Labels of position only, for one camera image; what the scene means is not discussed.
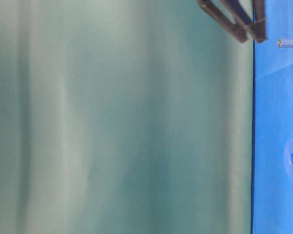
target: blue surface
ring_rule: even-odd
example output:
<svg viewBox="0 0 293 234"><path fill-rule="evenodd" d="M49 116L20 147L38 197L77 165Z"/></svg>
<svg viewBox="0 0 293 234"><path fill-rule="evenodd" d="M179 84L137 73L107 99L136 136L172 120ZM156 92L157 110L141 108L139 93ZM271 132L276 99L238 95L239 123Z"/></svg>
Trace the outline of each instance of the blue surface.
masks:
<svg viewBox="0 0 293 234"><path fill-rule="evenodd" d="M293 0L266 2L268 40L255 45L253 233L293 234L293 179L285 146L293 138Z"/></svg>

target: blue plastic sheet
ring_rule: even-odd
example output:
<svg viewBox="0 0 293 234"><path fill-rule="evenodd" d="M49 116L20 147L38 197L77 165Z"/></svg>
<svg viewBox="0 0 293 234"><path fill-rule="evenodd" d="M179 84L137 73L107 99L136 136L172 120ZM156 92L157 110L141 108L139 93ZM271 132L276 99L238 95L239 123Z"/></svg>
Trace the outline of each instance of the blue plastic sheet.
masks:
<svg viewBox="0 0 293 234"><path fill-rule="evenodd" d="M255 45L253 233L293 234L293 179L284 150L293 138L293 0L267 1L268 40Z"/></svg>

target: metal rod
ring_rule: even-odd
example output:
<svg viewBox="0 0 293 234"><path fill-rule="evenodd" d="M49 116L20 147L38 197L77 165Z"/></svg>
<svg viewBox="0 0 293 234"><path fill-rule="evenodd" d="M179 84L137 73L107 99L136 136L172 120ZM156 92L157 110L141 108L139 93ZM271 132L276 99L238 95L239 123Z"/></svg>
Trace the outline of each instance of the metal rod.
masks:
<svg viewBox="0 0 293 234"><path fill-rule="evenodd" d="M279 39L278 46L280 48L287 48L287 47L293 48L293 39Z"/></svg>

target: blue tablecloth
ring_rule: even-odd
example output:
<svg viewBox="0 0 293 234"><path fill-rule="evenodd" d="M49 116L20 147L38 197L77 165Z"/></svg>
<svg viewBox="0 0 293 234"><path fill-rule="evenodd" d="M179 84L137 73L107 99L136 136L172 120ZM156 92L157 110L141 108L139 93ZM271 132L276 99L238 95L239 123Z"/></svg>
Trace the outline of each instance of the blue tablecloth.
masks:
<svg viewBox="0 0 293 234"><path fill-rule="evenodd" d="M293 179L284 148L293 138L293 0L270 0L268 40L255 45L253 233L293 234Z"/></svg>

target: green fabric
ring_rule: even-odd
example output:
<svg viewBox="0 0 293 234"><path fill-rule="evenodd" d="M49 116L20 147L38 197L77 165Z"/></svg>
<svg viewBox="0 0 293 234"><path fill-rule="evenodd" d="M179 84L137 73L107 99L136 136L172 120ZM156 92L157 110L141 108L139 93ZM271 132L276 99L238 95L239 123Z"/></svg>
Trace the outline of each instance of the green fabric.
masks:
<svg viewBox="0 0 293 234"><path fill-rule="evenodd" d="M251 110L194 0L0 0L0 233L248 234Z"/></svg>

